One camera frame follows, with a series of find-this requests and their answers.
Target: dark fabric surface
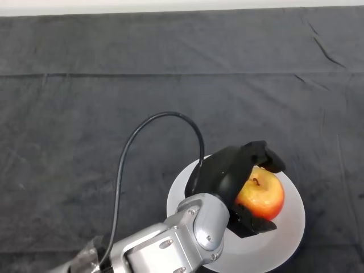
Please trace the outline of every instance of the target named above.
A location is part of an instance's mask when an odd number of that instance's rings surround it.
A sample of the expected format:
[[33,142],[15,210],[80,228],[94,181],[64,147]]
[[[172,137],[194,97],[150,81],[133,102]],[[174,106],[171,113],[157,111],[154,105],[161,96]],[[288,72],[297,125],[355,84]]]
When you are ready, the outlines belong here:
[[[164,110],[207,154],[264,139],[285,160],[307,225],[274,272],[364,272],[363,27],[363,7],[0,18],[0,272],[108,233],[121,148]],[[117,239],[165,219],[197,157],[184,122],[145,129]]]

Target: apple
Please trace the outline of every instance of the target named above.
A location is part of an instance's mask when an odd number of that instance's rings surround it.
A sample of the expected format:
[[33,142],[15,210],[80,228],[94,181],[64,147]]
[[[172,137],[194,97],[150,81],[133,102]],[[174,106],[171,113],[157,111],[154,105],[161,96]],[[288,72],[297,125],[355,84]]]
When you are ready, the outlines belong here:
[[273,173],[255,167],[235,202],[245,206],[255,217],[272,220],[283,207],[284,189]]

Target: apple stem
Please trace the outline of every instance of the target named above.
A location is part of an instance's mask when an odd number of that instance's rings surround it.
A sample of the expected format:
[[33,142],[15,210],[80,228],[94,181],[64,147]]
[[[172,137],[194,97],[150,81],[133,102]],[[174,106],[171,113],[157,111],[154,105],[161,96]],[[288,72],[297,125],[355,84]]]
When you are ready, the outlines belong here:
[[254,181],[254,182],[256,182],[256,184],[257,184],[258,186],[260,186],[260,183],[259,183],[258,179],[253,178],[253,181]]

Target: black cable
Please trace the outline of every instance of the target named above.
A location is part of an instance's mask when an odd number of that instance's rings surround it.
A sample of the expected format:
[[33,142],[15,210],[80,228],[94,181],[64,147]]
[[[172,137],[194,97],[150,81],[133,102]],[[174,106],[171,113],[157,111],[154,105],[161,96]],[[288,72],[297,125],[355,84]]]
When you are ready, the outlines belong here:
[[194,129],[197,137],[198,137],[198,143],[200,144],[200,158],[198,160],[198,166],[199,168],[201,168],[202,166],[202,161],[204,160],[204,155],[205,155],[205,145],[204,145],[204,139],[202,138],[202,134],[200,129],[198,129],[197,125],[194,123],[193,120],[191,120],[189,117],[185,116],[184,114],[178,113],[178,112],[172,112],[172,111],[167,111],[167,112],[162,112],[159,114],[155,114],[152,115],[151,117],[147,118],[145,121],[143,121],[135,130],[134,132],[130,135],[129,139],[127,140],[124,149],[121,153],[120,156],[120,162],[119,162],[119,170],[118,170],[118,176],[116,179],[116,191],[115,191],[115,206],[114,206],[114,216],[113,216],[113,225],[111,228],[111,235],[110,235],[110,241],[109,241],[109,245],[107,246],[107,249],[102,257],[102,259],[100,260],[99,266],[101,267],[103,265],[103,263],[106,261],[107,257],[110,255],[111,249],[113,248],[113,244],[114,244],[114,237],[115,237],[115,232],[118,226],[118,218],[119,218],[119,202],[120,202],[120,189],[121,189],[121,177],[123,175],[123,169],[124,169],[124,163],[125,163],[125,157],[126,154],[130,148],[131,143],[133,142],[134,138],[139,134],[139,132],[142,130],[142,128],[144,128],[147,124],[149,124],[150,122],[152,122],[153,120],[157,119],[157,118],[161,118],[161,117],[167,117],[167,116],[172,116],[172,117],[178,117],[183,119],[184,121],[186,121],[188,124],[190,124],[192,126],[192,128]]

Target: white plate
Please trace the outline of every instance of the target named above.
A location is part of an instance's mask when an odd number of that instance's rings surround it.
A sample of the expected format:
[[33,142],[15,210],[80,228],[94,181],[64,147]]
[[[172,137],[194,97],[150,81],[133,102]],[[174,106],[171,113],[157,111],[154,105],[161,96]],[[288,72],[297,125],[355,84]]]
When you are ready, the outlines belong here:
[[[185,199],[184,189],[197,162],[188,165],[173,182],[167,199],[167,216],[173,215]],[[220,273],[264,273],[280,266],[295,252],[305,228],[305,210],[292,181],[282,172],[275,175],[285,192],[283,209],[273,219],[277,229],[244,239],[226,229],[221,257],[205,267]]]

